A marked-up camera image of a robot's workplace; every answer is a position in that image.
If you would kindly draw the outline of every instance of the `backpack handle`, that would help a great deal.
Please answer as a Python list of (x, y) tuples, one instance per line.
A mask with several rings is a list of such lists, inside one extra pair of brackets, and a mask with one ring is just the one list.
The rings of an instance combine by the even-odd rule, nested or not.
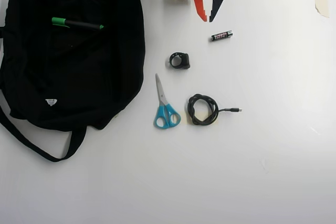
[(85, 134), (86, 134), (86, 127), (83, 127), (81, 129), (76, 129), (71, 134), (71, 140), (69, 145), (69, 150), (65, 157), (63, 158), (56, 158), (51, 156), (49, 153), (46, 153), (39, 147), (37, 147), (35, 144), (33, 144), (31, 141), (29, 141), (26, 137), (22, 135), (22, 133), (15, 127), (13, 123), (8, 119), (8, 117), (5, 115), (4, 111), (0, 107), (0, 123), (13, 135), (15, 136), (21, 143), (26, 145), (28, 148), (32, 149), (34, 152), (38, 153), (45, 159), (52, 161), (52, 162), (59, 162), (65, 159), (68, 159), (75, 154), (77, 149), (82, 144)]

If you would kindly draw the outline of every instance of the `black cable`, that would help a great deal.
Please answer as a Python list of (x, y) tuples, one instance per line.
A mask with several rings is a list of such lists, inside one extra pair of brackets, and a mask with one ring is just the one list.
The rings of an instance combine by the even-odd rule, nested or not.
[[(211, 114), (204, 121), (201, 121), (200, 119), (198, 119), (195, 116), (194, 104), (198, 100), (206, 101), (206, 103), (209, 105), (209, 107), (211, 109)], [(239, 109), (239, 108), (231, 108), (231, 109), (222, 109), (222, 110), (219, 110), (218, 109), (218, 105), (217, 105), (217, 103), (216, 103), (216, 101), (214, 99), (212, 99), (211, 97), (208, 97), (206, 95), (201, 95), (201, 94), (196, 94), (193, 97), (190, 97), (190, 99), (189, 99), (188, 113), (189, 113), (190, 117), (192, 118), (193, 124), (195, 124), (195, 125), (206, 126), (206, 125), (210, 125), (210, 124), (214, 123), (216, 121), (217, 117), (218, 117), (219, 112), (222, 112), (222, 111), (240, 112), (241, 109)]]

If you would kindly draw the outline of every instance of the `battery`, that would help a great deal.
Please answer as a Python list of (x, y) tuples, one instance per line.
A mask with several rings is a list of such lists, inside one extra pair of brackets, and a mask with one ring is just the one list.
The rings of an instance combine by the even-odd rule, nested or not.
[(224, 33), (215, 34), (211, 36), (211, 41), (230, 38), (233, 35), (232, 31), (226, 31)]

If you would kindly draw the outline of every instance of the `black rubber ring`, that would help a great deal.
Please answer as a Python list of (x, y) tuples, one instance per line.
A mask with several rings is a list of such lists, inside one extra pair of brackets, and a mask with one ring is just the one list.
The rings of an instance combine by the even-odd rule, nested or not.
[[(180, 59), (181, 59), (181, 63), (177, 66), (174, 66), (173, 65), (173, 59), (176, 57), (176, 56), (179, 56)], [(170, 56), (170, 59), (169, 59), (169, 62), (170, 62), (170, 65), (175, 68), (175, 69), (188, 69), (190, 68), (190, 63), (189, 63), (189, 55), (188, 54), (184, 54), (182, 52), (175, 52), (173, 53), (171, 56)]]

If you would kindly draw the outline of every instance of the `tape piece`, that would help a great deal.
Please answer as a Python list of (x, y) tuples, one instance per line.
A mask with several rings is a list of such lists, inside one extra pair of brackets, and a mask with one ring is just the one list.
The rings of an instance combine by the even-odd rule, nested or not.
[(315, 0), (315, 8), (322, 16), (330, 17), (328, 0)]

